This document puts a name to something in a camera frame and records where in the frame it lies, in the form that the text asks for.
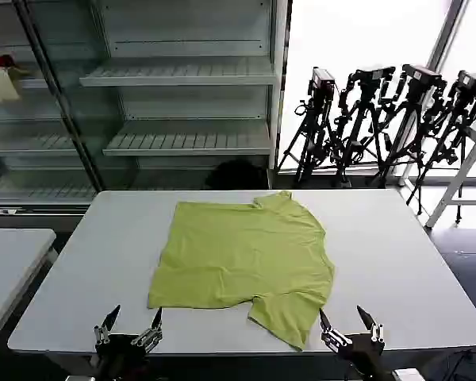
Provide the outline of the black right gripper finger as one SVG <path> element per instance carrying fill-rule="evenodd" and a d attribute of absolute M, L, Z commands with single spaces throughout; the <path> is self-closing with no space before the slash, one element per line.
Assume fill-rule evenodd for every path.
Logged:
<path fill-rule="evenodd" d="M 370 332 L 371 340 L 373 342 L 383 343 L 384 342 L 384 327 L 383 324 L 378 324 L 374 318 L 366 312 L 361 306 L 357 306 L 357 311 L 362 319 L 363 324 L 366 326 L 367 330 Z"/>
<path fill-rule="evenodd" d="M 321 340 L 325 345 L 333 352 L 338 352 L 343 347 L 348 346 L 348 338 L 332 327 L 322 309 L 319 309 L 319 315 L 321 320 Z"/>

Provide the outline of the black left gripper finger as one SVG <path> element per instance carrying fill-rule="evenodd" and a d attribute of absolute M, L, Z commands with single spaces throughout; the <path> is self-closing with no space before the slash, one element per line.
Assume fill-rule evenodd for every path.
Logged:
<path fill-rule="evenodd" d="M 145 353 L 149 353 L 157 346 L 157 344 L 163 339 L 162 312 L 163 308 L 159 307 L 152 320 L 151 326 L 132 340 L 132 346 L 142 348 Z"/>
<path fill-rule="evenodd" d="M 118 304 L 110 313 L 106 315 L 101 325 L 94 327 L 94 335 L 97 344 L 108 344 L 110 342 L 109 334 L 114 326 L 121 305 Z"/>

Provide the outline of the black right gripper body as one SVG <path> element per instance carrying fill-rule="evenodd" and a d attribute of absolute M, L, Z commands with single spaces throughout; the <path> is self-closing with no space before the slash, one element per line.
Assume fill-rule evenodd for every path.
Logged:
<path fill-rule="evenodd" d="M 360 374 L 361 380 L 394 380 L 393 373 L 382 363 L 383 341 L 372 341 L 369 333 L 352 335 L 351 343 L 337 350 L 340 358 L 349 361 Z"/>

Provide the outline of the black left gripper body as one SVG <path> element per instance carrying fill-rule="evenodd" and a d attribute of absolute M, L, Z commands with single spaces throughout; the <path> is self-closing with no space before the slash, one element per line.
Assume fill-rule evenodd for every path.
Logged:
<path fill-rule="evenodd" d="M 132 344 L 132 335 L 112 334 L 95 345 L 98 363 L 96 380 L 139 380 L 146 369 L 146 352 Z"/>

